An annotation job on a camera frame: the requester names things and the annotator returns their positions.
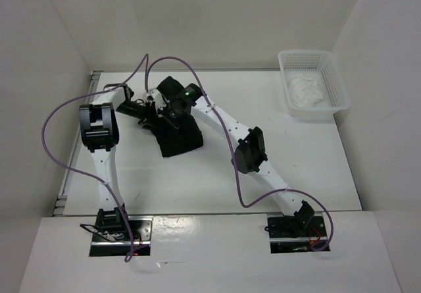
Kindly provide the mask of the black tank top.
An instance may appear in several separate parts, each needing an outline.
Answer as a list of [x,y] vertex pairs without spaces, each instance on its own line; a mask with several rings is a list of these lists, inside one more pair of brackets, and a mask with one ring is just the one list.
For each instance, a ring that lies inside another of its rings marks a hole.
[[157,139],[163,157],[173,157],[203,146],[203,135],[195,119],[184,115],[176,121],[179,128],[174,128],[166,119],[151,117],[149,129]]

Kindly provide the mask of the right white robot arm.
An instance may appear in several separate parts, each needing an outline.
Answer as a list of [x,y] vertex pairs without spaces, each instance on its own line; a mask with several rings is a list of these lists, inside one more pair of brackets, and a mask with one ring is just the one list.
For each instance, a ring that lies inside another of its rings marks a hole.
[[307,201],[296,202],[294,189],[274,170],[266,153],[263,131],[251,128],[219,108],[201,85],[182,86],[169,76],[149,92],[157,115],[154,135],[163,157],[173,157],[204,145],[197,121],[205,123],[228,142],[228,151],[238,180],[241,174],[254,178],[267,188],[285,217],[284,228],[293,237],[304,235],[311,227],[315,211]]

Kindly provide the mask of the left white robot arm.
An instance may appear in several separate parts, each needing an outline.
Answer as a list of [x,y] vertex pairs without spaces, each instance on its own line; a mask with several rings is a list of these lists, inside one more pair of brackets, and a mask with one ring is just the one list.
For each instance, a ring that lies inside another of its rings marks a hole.
[[95,230],[106,241],[129,240],[138,242],[151,238],[151,221],[131,220],[125,210],[124,200],[118,186],[116,171],[116,146],[120,133],[116,114],[122,113],[140,119],[145,106],[132,101],[134,93],[125,84],[109,84],[91,103],[79,108],[82,143],[89,151],[99,185],[99,210]]

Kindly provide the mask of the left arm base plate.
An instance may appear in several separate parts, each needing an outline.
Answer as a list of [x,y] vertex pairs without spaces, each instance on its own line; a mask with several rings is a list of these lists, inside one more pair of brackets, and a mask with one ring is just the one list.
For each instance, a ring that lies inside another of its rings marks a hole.
[[[133,256],[149,256],[151,251],[152,217],[129,216],[129,224],[134,237]],[[122,228],[101,228],[95,224],[80,224],[80,228],[91,234],[90,257],[124,257],[130,251],[130,236],[122,223]]]

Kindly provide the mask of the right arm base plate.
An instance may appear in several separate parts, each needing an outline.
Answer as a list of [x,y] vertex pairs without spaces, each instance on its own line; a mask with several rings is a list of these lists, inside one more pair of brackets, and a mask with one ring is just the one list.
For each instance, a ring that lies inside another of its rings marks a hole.
[[290,227],[290,217],[269,215],[264,230],[268,233],[271,253],[311,252],[311,246],[322,247],[328,239],[322,215],[315,215],[302,234],[294,234]]

